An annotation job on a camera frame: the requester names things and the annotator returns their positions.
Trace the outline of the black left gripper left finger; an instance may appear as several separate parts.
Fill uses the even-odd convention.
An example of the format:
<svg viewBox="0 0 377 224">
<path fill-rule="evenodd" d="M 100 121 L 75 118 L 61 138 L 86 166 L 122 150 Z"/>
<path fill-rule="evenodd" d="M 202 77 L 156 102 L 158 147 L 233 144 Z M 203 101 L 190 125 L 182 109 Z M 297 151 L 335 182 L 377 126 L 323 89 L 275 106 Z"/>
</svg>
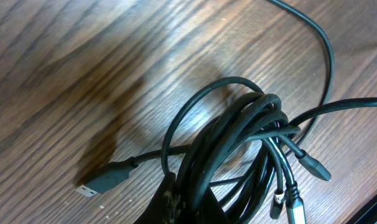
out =
<svg viewBox="0 0 377 224">
<path fill-rule="evenodd" d="M 174 224 L 180 216 L 180 197 L 175 193 L 176 175 L 168 172 L 145 211 L 134 224 Z"/>
</svg>

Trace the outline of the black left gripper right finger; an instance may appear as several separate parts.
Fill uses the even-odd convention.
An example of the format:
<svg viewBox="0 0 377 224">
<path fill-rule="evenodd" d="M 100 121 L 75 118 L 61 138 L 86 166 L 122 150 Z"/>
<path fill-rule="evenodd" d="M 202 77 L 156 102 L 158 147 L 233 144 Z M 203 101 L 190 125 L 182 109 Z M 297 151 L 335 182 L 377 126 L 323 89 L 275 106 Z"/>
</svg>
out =
<svg viewBox="0 0 377 224">
<path fill-rule="evenodd" d="M 218 203 L 211 188 L 207 188 L 195 218 L 198 224 L 232 224 Z"/>
</svg>

